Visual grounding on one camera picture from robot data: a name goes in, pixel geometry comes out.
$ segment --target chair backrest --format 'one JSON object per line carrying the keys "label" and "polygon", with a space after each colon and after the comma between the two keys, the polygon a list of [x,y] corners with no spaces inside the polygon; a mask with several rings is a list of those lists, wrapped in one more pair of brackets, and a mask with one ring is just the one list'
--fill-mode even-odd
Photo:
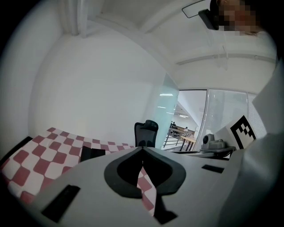
{"label": "chair backrest", "polygon": [[158,124],[151,120],[146,120],[144,124],[135,123],[135,146],[155,147],[158,129]]}

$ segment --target white wall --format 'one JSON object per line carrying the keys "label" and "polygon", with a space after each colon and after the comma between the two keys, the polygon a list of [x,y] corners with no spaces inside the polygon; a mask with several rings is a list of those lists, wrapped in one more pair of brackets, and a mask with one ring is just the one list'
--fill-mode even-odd
{"label": "white wall", "polygon": [[166,71],[136,43],[96,24],[82,39],[64,35],[43,62],[32,92],[29,129],[56,127],[134,144],[134,124],[150,119]]}
{"label": "white wall", "polygon": [[179,89],[223,88],[259,93],[269,81],[275,64],[231,58],[228,70],[217,67],[216,59],[195,61],[178,67],[174,76]]}
{"label": "white wall", "polygon": [[182,128],[187,127],[191,131],[195,131],[195,128],[197,127],[197,124],[191,118],[186,119],[186,118],[174,115],[172,121],[176,123],[176,126],[180,126]]}
{"label": "white wall", "polygon": [[0,158],[28,136],[33,82],[44,57],[62,35],[57,2],[45,1],[18,26],[0,67]]}

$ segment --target checkered cloth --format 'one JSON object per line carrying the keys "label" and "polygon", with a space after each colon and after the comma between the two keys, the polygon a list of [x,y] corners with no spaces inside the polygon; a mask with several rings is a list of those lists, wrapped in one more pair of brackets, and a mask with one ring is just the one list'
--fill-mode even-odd
{"label": "checkered cloth", "polygon": [[[82,147],[104,149],[106,154],[130,149],[125,143],[100,141],[50,128],[12,154],[0,167],[9,191],[26,203],[31,203],[39,191],[79,163]],[[154,214],[156,188],[141,169],[138,188],[147,210]]]}

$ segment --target ceiling light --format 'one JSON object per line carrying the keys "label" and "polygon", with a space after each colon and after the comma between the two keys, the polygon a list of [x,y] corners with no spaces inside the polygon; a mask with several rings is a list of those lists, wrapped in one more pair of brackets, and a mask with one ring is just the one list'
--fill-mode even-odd
{"label": "ceiling light", "polygon": [[160,94],[160,96],[173,96],[173,94]]}
{"label": "ceiling light", "polygon": [[210,0],[201,0],[195,2],[189,6],[186,6],[182,9],[187,18],[191,18],[198,15],[198,12],[204,9],[210,8]]}

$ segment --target railing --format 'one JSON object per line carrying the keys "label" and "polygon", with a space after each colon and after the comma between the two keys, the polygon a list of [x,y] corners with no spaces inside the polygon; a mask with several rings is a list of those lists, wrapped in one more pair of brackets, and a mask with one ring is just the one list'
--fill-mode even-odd
{"label": "railing", "polygon": [[168,145],[174,145],[173,143],[167,144],[167,142],[174,142],[176,140],[177,140],[176,146],[178,144],[182,144],[183,143],[183,139],[181,139],[181,136],[188,136],[188,135],[189,135],[189,133],[186,133],[186,132],[183,132],[183,131],[180,131],[180,130],[177,130],[177,129],[169,128],[169,131],[168,131],[168,134],[167,134],[167,138],[164,141],[163,147],[168,146]]}

